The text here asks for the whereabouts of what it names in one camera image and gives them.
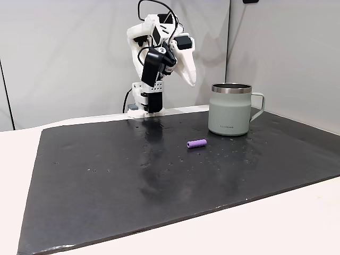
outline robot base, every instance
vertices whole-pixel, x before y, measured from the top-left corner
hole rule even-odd
[[[148,113],[146,110],[127,110],[127,115],[130,118],[147,118],[147,117],[156,117],[156,116],[164,116],[165,109],[162,108],[158,113]]]

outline power cord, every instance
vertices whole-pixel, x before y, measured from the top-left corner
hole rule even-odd
[[[131,92],[131,90],[132,90],[132,88],[125,95],[124,104],[123,104],[123,113],[125,113],[126,100],[128,99],[128,96],[129,96],[129,93]]]

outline stainless steel rim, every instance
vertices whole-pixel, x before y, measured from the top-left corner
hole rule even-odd
[[[251,93],[251,86],[240,83],[216,83],[211,86],[211,90],[223,94],[245,94]]]

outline slate board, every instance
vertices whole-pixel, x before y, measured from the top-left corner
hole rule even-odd
[[[203,112],[43,130],[18,254],[75,249],[340,175],[340,136],[270,113],[234,138],[207,121]],[[186,148],[203,138],[208,146]]]

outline mug handle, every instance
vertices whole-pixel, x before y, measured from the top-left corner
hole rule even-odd
[[[265,111],[265,102],[266,102],[265,96],[262,93],[253,92],[251,95],[262,97],[262,106],[261,106],[261,110],[250,118],[249,123],[255,120],[258,116],[260,116]]]

